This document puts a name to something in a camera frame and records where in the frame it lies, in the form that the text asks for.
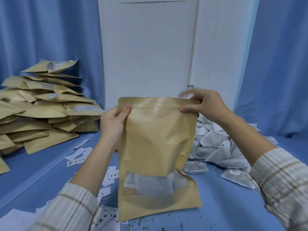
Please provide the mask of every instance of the striped sleeve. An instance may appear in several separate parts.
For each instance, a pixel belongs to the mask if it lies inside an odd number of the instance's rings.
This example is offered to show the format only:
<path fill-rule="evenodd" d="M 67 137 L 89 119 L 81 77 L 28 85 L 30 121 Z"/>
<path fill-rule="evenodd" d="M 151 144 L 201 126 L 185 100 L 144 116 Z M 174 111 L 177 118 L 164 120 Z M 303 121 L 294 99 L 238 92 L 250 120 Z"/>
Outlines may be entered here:
<path fill-rule="evenodd" d="M 261 156 L 250 174 L 266 210 L 286 230 L 308 230 L 308 167 L 282 148 Z"/>
<path fill-rule="evenodd" d="M 32 231 L 94 230 L 100 208 L 85 188 L 68 183 L 34 223 Z"/>

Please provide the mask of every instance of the blue tablecloth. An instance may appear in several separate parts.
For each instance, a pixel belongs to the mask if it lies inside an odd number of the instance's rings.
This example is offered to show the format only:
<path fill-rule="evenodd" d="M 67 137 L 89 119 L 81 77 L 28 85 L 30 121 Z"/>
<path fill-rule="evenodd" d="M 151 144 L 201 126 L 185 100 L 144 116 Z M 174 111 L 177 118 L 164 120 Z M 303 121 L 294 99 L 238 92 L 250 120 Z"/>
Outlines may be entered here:
<path fill-rule="evenodd" d="M 98 142 L 99 133 L 95 134 L 92 139 L 83 147 L 94 147 Z M 71 148 L 82 142 L 82 138 L 78 141 L 69 141 L 65 147 Z M 308 162 L 308 156 L 305 152 L 305 146 L 308 146 L 308 140 L 296 140 L 278 138 L 279 145 L 293 153 L 303 162 Z M 57 148 L 55 150 L 46 151 L 44 154 L 35 156 L 35 154 L 27 155 L 21 153 L 23 162 L 18 162 L 17 157 L 10 158 L 8 164 L 11 167 L 11 172 L 16 171 L 17 174 L 7 173 L 0 175 L 0 193 L 2 190 L 8 192 L 18 183 L 23 183 L 27 175 L 35 174 L 36 169 L 31 166 L 37 162 L 47 162 L 50 160 L 50 155 L 54 154 L 59 157 L 61 154 L 66 155 L 65 148 Z M 25 171 L 18 170 L 18 166 L 23 167 Z M 67 160 L 60 161 L 55 167 L 46 172 L 37 181 L 31 184 L 26 190 L 14 198 L 11 202 L 0 209 L 0 217 L 7 214 L 11 209 L 24 210 L 35 212 L 36 208 L 42 207 L 47 201 L 53 199 L 61 190 L 64 184 L 74 175 L 81 165 L 67 167 Z M 118 156 L 115 153 L 112 157 L 110 166 L 117 166 Z M 130 225 L 132 230 L 268 230 L 279 231 L 284 230 L 277 219 L 264 209 L 264 202 L 261 199 L 258 191 L 250 190 L 239 186 L 233 182 L 220 177 L 223 169 L 215 165 L 208 165 L 209 171 L 201 175 L 192 175 L 196 181 L 203 206 L 201 208 L 177 210 L 165 212 L 161 214 L 150 215 L 134 220 L 130 220 L 128 224 L 121 224 L 121 230 L 125 230 Z M 101 205 L 117 207 L 118 179 L 111 185 L 111 195 L 103 198 Z"/>

